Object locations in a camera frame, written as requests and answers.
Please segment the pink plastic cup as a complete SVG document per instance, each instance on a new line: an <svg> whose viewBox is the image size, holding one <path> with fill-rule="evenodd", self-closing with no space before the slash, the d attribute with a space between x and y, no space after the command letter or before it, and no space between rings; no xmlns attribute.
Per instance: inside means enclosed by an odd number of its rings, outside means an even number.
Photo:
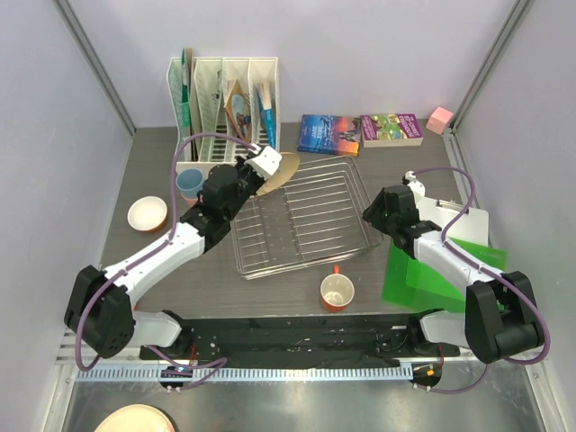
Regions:
<svg viewBox="0 0 576 432"><path fill-rule="evenodd" d="M194 196L194 197L190 197L190 196L187 196L187 195L184 194L184 193L181 193L181 196L182 196L182 198L184 199L184 201L185 201L190 207L193 207L193 206L199 201L199 198L198 198L197 195Z"/></svg>

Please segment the blue plastic cup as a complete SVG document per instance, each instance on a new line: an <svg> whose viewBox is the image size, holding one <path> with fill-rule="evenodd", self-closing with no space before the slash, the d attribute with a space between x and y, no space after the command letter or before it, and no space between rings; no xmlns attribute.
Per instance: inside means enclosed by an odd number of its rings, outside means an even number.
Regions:
<svg viewBox="0 0 576 432"><path fill-rule="evenodd" d="M203 172L190 168L177 175L175 185L183 197L192 200L196 199L197 194L202 190L203 182Z"/></svg>

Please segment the beige bird pattern plate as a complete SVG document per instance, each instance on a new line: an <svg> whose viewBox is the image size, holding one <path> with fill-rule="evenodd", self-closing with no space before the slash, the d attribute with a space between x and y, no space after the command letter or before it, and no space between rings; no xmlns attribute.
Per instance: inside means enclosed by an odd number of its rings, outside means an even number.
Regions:
<svg viewBox="0 0 576 432"><path fill-rule="evenodd" d="M285 185L295 175L300 166L300 157L296 153L281 152L282 160L278 170L256 192L257 196L270 194Z"/></svg>

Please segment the orange white bowl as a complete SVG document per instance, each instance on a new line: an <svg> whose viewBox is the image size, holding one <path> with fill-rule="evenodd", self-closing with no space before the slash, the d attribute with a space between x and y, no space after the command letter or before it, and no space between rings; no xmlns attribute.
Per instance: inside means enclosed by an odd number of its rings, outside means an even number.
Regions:
<svg viewBox="0 0 576 432"><path fill-rule="evenodd" d="M156 196L145 196L134 202L128 210L127 222L140 232L159 230L167 221L167 204Z"/></svg>

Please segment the orange ceramic mug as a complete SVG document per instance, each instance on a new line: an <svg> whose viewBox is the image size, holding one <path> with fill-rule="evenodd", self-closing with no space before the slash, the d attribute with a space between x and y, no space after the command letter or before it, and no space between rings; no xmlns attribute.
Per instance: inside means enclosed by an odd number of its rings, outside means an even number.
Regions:
<svg viewBox="0 0 576 432"><path fill-rule="evenodd" d="M353 282L334 265L332 273L320 283L319 295L322 306L329 312L341 312L354 299L356 294Z"/></svg>

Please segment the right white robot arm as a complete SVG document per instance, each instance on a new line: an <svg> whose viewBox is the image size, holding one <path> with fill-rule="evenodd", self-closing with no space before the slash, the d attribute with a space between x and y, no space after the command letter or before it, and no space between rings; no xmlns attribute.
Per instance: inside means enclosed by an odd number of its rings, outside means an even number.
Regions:
<svg viewBox="0 0 576 432"><path fill-rule="evenodd" d="M550 331L525 274L506 273L478 261L451 241L443 228L421 218L407 185L384 187L364 210L363 219L389 236L408 257L431 267L465 296L465 311L429 310L406 334L411 352L424 356L438 344L471 350L486 365L539 348L536 362L550 349Z"/></svg>

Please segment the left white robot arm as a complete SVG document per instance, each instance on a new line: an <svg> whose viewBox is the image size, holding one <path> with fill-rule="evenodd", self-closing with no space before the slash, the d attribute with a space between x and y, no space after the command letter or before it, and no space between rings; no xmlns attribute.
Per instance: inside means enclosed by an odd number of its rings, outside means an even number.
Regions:
<svg viewBox="0 0 576 432"><path fill-rule="evenodd" d="M92 265L81 270L64 318L76 332L76 342L87 344L101 358L138 346L161 347L174 359L185 357L192 338L176 315L133 308L155 284L222 241L244 203L277 168L276 163L254 159L215 166L199 200L165 236L105 270Z"/></svg>

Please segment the white clipboard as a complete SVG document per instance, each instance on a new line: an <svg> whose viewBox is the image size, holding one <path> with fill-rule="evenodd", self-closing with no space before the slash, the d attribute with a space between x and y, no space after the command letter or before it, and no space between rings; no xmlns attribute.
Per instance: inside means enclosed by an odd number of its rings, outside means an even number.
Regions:
<svg viewBox="0 0 576 432"><path fill-rule="evenodd" d="M429 197L421 198L416 207L423 221L432 221L443 229L463 208L462 205ZM489 244L489 214L485 210L470 208L448 230L450 239L458 239L473 244Z"/></svg>

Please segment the purple green paperback book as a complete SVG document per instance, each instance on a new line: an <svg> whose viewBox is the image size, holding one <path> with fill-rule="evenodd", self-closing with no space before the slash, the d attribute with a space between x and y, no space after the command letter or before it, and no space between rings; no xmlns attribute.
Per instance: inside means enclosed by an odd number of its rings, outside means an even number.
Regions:
<svg viewBox="0 0 576 432"><path fill-rule="evenodd" d="M423 141L413 113L362 115L360 120L365 148L418 147Z"/></svg>

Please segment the white mesh file organizer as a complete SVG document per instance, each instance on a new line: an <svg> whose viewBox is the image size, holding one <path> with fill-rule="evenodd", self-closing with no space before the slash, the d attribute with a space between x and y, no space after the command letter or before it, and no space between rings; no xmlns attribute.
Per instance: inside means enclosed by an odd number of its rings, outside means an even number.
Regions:
<svg viewBox="0 0 576 432"><path fill-rule="evenodd" d="M176 145L210 131L237 137L229 116L230 94L248 103L241 129L261 147L280 148L280 86L277 57L194 57L183 51L171 58L166 82L177 127Z"/></svg>

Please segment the pink cube block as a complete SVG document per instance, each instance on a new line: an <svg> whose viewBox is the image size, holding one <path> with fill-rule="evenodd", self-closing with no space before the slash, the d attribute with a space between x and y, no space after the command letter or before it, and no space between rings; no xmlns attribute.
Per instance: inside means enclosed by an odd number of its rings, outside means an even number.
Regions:
<svg viewBox="0 0 576 432"><path fill-rule="evenodd" d="M438 106L428 118L426 128L438 135L442 135L453 116L454 114L451 111Z"/></svg>

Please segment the blue white book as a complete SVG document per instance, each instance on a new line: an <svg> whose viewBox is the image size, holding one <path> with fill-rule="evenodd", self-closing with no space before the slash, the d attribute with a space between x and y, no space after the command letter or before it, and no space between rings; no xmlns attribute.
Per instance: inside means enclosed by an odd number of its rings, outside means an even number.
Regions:
<svg viewBox="0 0 576 432"><path fill-rule="evenodd" d="M266 132L269 146L276 149L276 121L271 83L269 81L256 83L255 89L261 126Z"/></svg>

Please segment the dark blue paperback book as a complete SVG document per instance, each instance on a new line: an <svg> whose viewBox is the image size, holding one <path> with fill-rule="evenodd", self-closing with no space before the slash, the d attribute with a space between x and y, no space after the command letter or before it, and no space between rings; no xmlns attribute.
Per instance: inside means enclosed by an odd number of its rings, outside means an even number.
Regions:
<svg viewBox="0 0 576 432"><path fill-rule="evenodd" d="M298 151L358 157L360 147L359 117L316 114L302 116Z"/></svg>

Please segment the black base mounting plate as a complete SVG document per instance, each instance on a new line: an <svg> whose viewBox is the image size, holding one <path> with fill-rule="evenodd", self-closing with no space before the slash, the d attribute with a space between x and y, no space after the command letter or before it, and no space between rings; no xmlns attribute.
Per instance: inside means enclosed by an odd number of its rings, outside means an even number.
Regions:
<svg viewBox="0 0 576 432"><path fill-rule="evenodd" d="M161 352L173 359L209 362L221 356L239 367L254 361L277 367L284 359L308 354L324 365L343 355L346 360L456 357L458 346L427 342L417 327L418 314L276 316L234 319L182 319L182 331Z"/></svg>

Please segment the pink round object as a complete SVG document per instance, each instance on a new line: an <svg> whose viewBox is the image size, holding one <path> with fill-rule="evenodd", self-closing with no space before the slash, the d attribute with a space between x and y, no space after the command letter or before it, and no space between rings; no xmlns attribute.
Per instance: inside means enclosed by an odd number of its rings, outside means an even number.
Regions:
<svg viewBox="0 0 576 432"><path fill-rule="evenodd" d="M95 432L175 432L176 426L163 411L145 404L131 404L107 416Z"/></svg>

